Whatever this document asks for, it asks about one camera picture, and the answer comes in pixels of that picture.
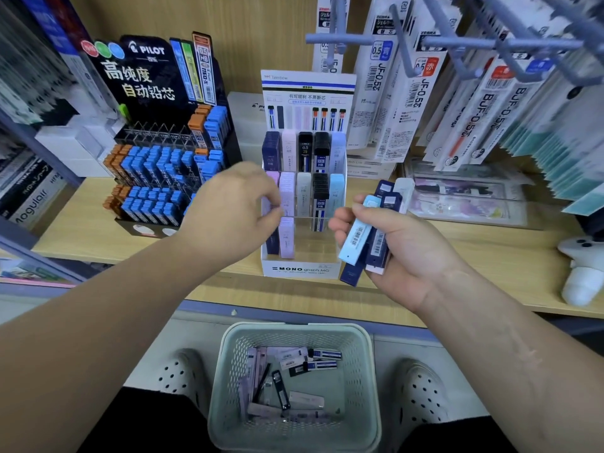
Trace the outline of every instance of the plastic basket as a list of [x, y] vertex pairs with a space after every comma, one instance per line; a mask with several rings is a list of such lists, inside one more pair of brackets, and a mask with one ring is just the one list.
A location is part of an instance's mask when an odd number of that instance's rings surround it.
[[[238, 380], [246, 374], [250, 347], [298, 347], [340, 350], [337, 370], [309, 372], [321, 391], [342, 392], [343, 409], [327, 423], [242, 420]], [[312, 388], [306, 392], [313, 394]], [[372, 451], [382, 435], [373, 346], [356, 324], [282, 324], [239, 322], [222, 337], [210, 403], [210, 439], [222, 450]], [[325, 396], [330, 393], [315, 391]]]

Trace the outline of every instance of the left hand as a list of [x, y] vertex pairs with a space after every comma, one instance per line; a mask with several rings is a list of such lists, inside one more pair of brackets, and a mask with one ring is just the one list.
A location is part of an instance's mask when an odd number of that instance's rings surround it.
[[275, 182], [252, 162], [239, 162], [199, 189], [176, 237], [215, 271], [257, 250], [279, 226], [279, 206], [260, 215], [258, 201], [281, 205]]

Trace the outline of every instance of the right hand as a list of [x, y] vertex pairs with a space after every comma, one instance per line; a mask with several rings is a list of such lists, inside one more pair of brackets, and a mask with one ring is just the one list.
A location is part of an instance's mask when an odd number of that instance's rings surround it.
[[435, 282], [449, 270], [469, 269], [450, 243], [427, 220], [385, 208], [366, 208], [366, 194], [354, 198], [352, 208], [338, 208], [329, 220], [342, 246], [355, 217], [386, 234], [392, 258], [383, 275], [367, 272], [388, 297], [417, 312]]

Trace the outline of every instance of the barcode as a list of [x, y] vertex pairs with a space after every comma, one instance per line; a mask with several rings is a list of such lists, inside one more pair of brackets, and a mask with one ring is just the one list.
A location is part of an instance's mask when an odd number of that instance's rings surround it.
[[411, 90], [409, 92], [409, 97], [407, 97], [407, 101], [405, 102], [405, 107], [408, 108], [408, 107], [413, 106], [413, 102], [415, 101], [415, 98], [417, 97], [417, 91], [419, 90], [419, 84], [420, 84], [420, 82], [417, 81], [411, 85]]
[[365, 80], [365, 90], [373, 90], [373, 82], [376, 79], [376, 74], [378, 74], [377, 66], [369, 67], [369, 74]]
[[355, 230], [355, 234], [352, 236], [352, 245], [356, 246], [357, 244], [359, 244], [359, 239], [361, 238], [361, 235], [363, 234], [363, 227], [359, 227], [357, 230]]
[[487, 89], [505, 89], [512, 81], [511, 79], [489, 79], [487, 81]]
[[382, 249], [384, 235], [385, 234], [383, 232], [376, 232], [376, 239], [373, 241], [372, 256], [379, 256], [379, 253]]

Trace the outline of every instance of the white shoe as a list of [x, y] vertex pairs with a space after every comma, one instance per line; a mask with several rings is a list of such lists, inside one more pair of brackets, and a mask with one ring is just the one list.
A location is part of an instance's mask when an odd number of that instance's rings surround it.
[[419, 361], [401, 361], [396, 370], [393, 395], [393, 428], [388, 453], [397, 453], [417, 426], [449, 420], [445, 386], [430, 367]]
[[206, 384], [204, 365], [199, 353], [192, 349], [177, 350], [164, 361], [156, 378], [162, 393], [184, 394], [208, 419], [211, 388]]

